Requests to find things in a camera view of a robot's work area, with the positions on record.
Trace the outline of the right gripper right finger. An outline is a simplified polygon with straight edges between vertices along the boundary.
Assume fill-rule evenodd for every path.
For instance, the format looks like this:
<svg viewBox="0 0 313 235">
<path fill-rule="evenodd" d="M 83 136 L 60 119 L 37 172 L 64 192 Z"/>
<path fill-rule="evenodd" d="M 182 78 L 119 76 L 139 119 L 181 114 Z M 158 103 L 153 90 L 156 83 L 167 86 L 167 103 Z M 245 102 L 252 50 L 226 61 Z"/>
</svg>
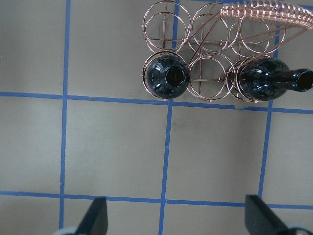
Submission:
<svg viewBox="0 0 313 235">
<path fill-rule="evenodd" d="M 245 227 L 250 235 L 284 235 L 288 227 L 258 195 L 245 197 Z"/>
</svg>

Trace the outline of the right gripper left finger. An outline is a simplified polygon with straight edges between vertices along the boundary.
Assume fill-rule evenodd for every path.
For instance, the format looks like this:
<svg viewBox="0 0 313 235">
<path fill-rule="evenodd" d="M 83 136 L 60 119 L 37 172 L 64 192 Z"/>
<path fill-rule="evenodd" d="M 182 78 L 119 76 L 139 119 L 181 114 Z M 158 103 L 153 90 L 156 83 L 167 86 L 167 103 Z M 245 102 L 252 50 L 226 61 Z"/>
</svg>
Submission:
<svg viewBox="0 0 313 235">
<path fill-rule="evenodd" d="M 76 235 L 106 235 L 108 231 L 107 200 L 95 198 L 75 231 Z"/>
</svg>

